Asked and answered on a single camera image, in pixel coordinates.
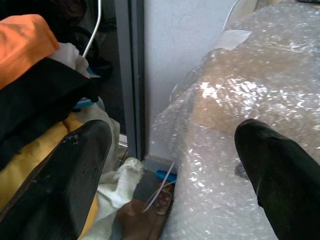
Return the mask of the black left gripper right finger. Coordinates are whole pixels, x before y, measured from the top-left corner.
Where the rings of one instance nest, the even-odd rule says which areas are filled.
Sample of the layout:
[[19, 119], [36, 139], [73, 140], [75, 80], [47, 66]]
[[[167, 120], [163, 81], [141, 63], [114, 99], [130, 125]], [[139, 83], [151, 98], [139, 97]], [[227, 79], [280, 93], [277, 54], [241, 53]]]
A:
[[295, 141], [256, 119], [238, 125], [234, 143], [276, 237], [318, 240], [319, 164]]

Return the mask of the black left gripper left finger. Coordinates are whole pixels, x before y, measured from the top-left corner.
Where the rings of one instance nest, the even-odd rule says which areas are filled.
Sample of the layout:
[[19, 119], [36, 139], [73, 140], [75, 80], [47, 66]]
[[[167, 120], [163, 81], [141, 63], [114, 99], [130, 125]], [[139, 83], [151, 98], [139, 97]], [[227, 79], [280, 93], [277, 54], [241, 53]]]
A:
[[78, 239], [111, 144], [111, 128], [103, 120], [90, 120], [67, 134], [2, 209], [1, 239]]

